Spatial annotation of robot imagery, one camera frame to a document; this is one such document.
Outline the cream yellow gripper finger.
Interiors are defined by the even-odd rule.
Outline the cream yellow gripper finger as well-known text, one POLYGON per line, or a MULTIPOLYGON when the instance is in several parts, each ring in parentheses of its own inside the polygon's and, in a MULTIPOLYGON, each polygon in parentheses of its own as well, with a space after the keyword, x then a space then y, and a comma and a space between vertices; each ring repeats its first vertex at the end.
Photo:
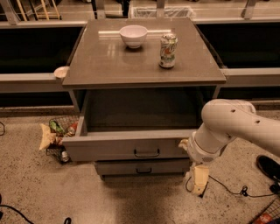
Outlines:
POLYGON ((209 168, 203 164, 192 164, 189 179, 185 183, 185 189, 194 195, 202 194, 209 179, 209 168))

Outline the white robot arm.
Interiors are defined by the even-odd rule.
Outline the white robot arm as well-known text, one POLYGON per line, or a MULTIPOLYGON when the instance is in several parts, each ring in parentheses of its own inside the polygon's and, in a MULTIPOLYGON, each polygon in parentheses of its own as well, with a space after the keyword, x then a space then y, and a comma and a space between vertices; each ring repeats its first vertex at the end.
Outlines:
POLYGON ((201 195, 209 178, 208 165, 237 137, 280 156, 280 121, 259 116, 252 103, 215 99, 201 111, 202 124, 178 146, 189 155, 191 193, 201 195))

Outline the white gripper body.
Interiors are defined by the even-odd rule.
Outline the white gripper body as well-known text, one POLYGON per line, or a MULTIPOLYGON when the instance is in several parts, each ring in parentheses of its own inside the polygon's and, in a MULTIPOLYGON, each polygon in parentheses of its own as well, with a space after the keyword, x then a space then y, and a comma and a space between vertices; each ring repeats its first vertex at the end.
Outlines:
POLYGON ((182 139, 178 144, 196 165, 211 164, 221 155, 226 145, 211 134, 202 135, 199 132, 193 132, 189 138, 182 139))

